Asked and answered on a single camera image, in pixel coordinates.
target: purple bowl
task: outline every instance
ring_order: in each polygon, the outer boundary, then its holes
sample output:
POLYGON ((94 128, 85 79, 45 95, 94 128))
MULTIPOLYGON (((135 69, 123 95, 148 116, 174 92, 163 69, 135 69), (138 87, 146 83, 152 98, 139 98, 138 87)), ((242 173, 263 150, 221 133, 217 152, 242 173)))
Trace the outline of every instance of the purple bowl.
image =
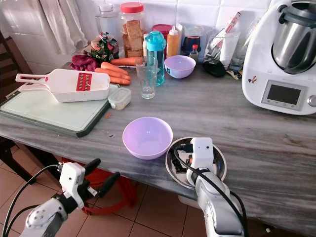
POLYGON ((164 61, 164 67, 173 78, 185 78, 193 72, 196 62, 193 58, 183 55, 168 57, 164 61))
POLYGON ((155 117, 138 118, 126 126, 123 142, 128 151, 139 159, 156 159, 164 154, 173 138, 171 127, 155 117))

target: red slicer blade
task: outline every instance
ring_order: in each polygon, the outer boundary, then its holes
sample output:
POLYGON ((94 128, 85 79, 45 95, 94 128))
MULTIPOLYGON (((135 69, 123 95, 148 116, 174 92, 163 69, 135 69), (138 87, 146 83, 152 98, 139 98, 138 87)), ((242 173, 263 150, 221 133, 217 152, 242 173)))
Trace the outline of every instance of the red slicer blade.
POLYGON ((91 73, 79 73, 77 82, 77 91, 90 90, 91 88, 91 73))

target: white cutting board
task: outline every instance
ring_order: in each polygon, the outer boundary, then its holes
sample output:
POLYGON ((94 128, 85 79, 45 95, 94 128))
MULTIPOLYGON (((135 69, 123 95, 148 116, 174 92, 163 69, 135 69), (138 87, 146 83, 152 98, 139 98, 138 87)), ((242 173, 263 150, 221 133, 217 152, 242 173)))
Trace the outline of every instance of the white cutting board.
MULTIPOLYGON (((110 84, 110 94, 117 90, 110 84)), ((107 103, 105 100, 58 102, 48 91, 25 91, 1 106, 1 110, 72 131, 82 131, 107 103)))

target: cutting board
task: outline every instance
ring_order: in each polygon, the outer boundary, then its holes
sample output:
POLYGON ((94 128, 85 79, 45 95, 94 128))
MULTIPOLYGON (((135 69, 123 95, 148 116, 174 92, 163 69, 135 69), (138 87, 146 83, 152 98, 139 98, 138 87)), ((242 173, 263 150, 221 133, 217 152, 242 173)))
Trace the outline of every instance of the cutting board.
MULTIPOLYGON (((110 84, 110 94, 118 89, 110 84)), ((108 99, 60 103, 48 91, 26 91, 14 95, 0 113, 49 129, 82 137, 87 135, 110 107, 108 99)))

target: black cable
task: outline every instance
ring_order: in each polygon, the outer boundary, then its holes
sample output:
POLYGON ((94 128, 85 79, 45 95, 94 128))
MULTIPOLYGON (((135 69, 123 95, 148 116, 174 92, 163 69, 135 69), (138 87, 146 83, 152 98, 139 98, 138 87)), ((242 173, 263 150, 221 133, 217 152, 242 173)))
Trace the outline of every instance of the black cable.
POLYGON ((248 220, 247 220, 247 214, 246 214, 245 206, 243 205, 243 202, 242 202, 241 198, 236 193, 231 191, 231 195, 233 195, 238 200, 238 202, 239 202, 239 204, 241 206, 241 211, 242 211, 242 216, 243 216, 243 223, 245 225, 244 228, 246 230, 248 230, 248 220))
POLYGON ((235 205, 233 204, 233 202, 229 199, 229 197, 227 197, 227 195, 216 185, 214 184, 213 181, 211 181, 209 178, 207 178, 203 173, 201 173, 199 170, 194 169, 192 167, 190 167, 189 165, 187 165, 183 160, 180 159, 179 155, 178 155, 178 150, 181 149, 183 146, 178 146, 173 150, 174 156, 189 170, 191 170, 192 172, 196 173, 197 175, 199 175, 201 178, 203 178, 206 182, 208 182, 210 185, 212 185, 216 191, 219 192, 220 195, 222 195, 222 197, 226 200, 226 202, 229 204, 229 206, 231 206, 231 208, 233 209, 233 211, 235 212, 235 214, 237 215, 243 230, 244 230, 244 235, 245 237, 248 237, 248 229, 246 229, 246 225, 244 223, 243 217, 241 216, 240 212, 237 210, 237 208, 235 207, 235 205))
POLYGON ((8 236, 9 236, 9 232, 10 232, 10 230, 11 230, 11 227, 12 227, 14 221, 16 220, 16 218, 19 217, 19 215, 21 215, 21 214, 22 214, 23 212, 25 212, 26 210, 35 208, 35 207, 37 207, 37 206, 38 206, 38 205, 28 206, 28 207, 25 207, 25 208, 23 208, 22 210, 20 210, 20 211, 12 218, 12 220, 10 221, 10 224, 9 224, 9 226, 8 226, 8 228, 7 228, 5 237, 8 237, 8 236))
POLYGON ((5 237, 5 233, 6 233, 6 229, 7 229, 7 226, 8 226, 8 222, 9 222, 9 218, 10 218, 10 215, 11 215, 11 212, 13 210, 13 207, 16 203, 16 200, 18 199, 18 197, 20 196, 20 194, 23 192, 23 190, 31 183, 33 182, 33 180, 36 179, 36 177, 38 177, 41 173, 43 173, 45 170, 51 168, 51 167, 58 167, 58 165, 56 164, 51 164, 43 169, 41 169, 36 175, 34 175, 28 182, 26 182, 26 184, 19 190, 19 192, 17 193, 17 195, 14 197, 13 201, 12 201, 12 204, 9 208, 9 211, 6 215, 6 218, 5 218, 5 222, 4 222, 4 226, 3 226, 3 230, 2 230, 2 237, 5 237))

